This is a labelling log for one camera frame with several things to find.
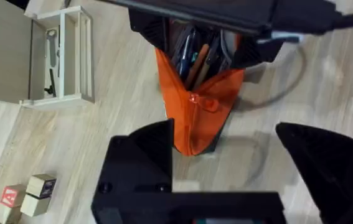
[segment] wooden table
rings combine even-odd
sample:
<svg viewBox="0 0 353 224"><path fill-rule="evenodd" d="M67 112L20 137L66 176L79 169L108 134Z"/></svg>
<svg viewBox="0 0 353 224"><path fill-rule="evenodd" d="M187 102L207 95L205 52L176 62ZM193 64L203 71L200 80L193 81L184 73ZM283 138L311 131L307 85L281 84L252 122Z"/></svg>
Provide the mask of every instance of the wooden table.
<svg viewBox="0 0 353 224"><path fill-rule="evenodd" d="M96 103L40 112L0 104L0 195L32 174L58 182L47 214L22 223L94 223L90 204L109 140L165 112L154 49L129 28L127 10L92 0ZM339 9L353 11L353 1ZM277 61L247 71L240 101L214 154L174 153L175 190L279 191L290 223L320 223L293 161L276 137L280 121L353 137L353 29L308 36Z"/></svg>

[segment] zipper pull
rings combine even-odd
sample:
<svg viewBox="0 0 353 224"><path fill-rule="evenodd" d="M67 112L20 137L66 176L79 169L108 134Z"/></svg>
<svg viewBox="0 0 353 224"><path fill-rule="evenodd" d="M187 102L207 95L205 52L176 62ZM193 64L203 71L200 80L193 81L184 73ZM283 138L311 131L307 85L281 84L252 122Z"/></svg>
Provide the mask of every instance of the zipper pull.
<svg viewBox="0 0 353 224"><path fill-rule="evenodd" d="M216 112L219 107L219 101L216 99L200 96L197 93L191 93L189 101L198 104L201 108L209 112Z"/></svg>

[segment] pencil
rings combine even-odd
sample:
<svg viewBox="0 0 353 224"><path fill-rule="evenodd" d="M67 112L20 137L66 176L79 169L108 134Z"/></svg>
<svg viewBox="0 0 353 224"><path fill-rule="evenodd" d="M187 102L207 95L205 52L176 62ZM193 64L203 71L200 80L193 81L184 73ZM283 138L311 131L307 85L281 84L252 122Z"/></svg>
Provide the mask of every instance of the pencil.
<svg viewBox="0 0 353 224"><path fill-rule="evenodd" d="M195 60L193 67L191 67L190 69L189 76L186 78L186 81L184 82L184 87L186 88L186 90L188 90L188 88L191 86L191 83L193 82L195 75L197 74L202 62L204 61L205 56L208 53L208 50L209 50L208 44L204 44L201 47L199 55Z"/></svg>

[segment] blue pen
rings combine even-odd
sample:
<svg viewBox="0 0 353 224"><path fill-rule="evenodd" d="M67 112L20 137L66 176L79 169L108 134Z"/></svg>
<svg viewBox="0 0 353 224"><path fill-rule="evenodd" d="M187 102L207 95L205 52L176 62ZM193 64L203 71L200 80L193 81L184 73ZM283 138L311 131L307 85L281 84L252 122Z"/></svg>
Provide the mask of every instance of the blue pen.
<svg viewBox="0 0 353 224"><path fill-rule="evenodd" d="M193 30L193 32L187 36L186 42L183 47L181 66L179 67L179 76L181 77L182 82L184 82L187 76L189 76L194 39L195 39L195 30Z"/></svg>

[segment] zipper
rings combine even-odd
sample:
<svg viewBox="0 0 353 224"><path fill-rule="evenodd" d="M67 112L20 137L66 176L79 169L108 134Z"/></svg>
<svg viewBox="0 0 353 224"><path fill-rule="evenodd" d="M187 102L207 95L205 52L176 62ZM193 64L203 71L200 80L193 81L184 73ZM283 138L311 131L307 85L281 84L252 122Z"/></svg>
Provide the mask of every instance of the zipper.
<svg viewBox="0 0 353 224"><path fill-rule="evenodd" d="M190 155L194 155L193 149L191 147L191 142L189 141L189 136L191 136L192 128L194 127L195 119L196 119L196 110L197 110L197 105L202 107L204 110L208 112L216 112L217 108L219 107L219 102L216 99L208 99L206 97L201 97L200 94L218 83L219 81L226 79L229 77L230 70L228 70L228 74L225 72L222 72L203 84L201 84L196 91L188 91L185 89L182 80L175 74L177 72L173 69L173 66L171 65L171 62L169 61L168 57L161 51L159 51L163 62L166 62L168 64L168 73L173 73L171 75L171 80L174 83L175 86L178 87L177 94L179 97L179 101L181 102L181 105L183 107L186 107L185 114L184 114L184 119L185 119L185 126L184 129L186 131L186 134L184 135L184 142L185 146L187 146L187 153Z"/></svg>

